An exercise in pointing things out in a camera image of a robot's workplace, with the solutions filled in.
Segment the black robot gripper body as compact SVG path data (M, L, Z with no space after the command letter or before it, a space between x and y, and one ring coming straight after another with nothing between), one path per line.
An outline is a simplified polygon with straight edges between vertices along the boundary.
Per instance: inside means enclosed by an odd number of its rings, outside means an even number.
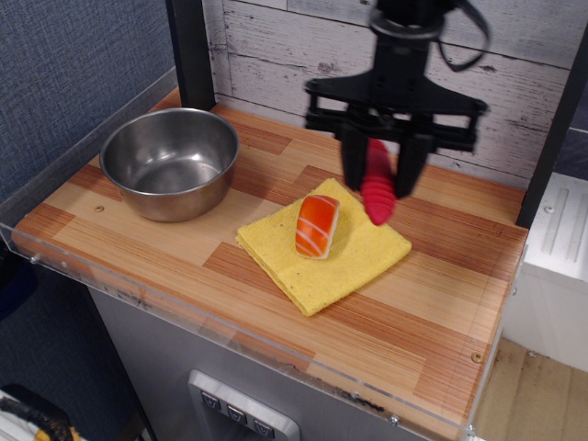
M372 13L369 27L377 37L372 68L307 82L306 127L341 138L347 124L370 138L396 142L412 134L429 135L435 150L471 152L478 118L488 106L425 75L430 43L444 25L443 13L433 14L422 26L404 26Z

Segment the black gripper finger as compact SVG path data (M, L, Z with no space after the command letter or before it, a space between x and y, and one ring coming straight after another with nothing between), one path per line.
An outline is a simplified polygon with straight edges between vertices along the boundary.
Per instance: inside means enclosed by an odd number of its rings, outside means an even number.
M338 135L345 184L353 191L359 191L366 172L370 138L349 123L340 126Z
M413 189L423 172L428 155L435 149L436 138L431 119L411 119L408 129L400 141L397 163L395 195L405 198Z

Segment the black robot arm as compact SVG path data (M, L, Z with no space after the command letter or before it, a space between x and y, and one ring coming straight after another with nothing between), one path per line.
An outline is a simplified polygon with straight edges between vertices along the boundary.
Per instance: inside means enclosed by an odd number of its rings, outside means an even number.
M425 75L431 43L439 43L447 12L458 8L491 41L483 15L468 1L379 1L369 16L377 37L370 70L311 79L306 126L331 132L341 142L345 184L358 191L368 169L368 142L400 146L394 190L409 196L437 149L473 150L477 122L488 109L474 97L451 91Z

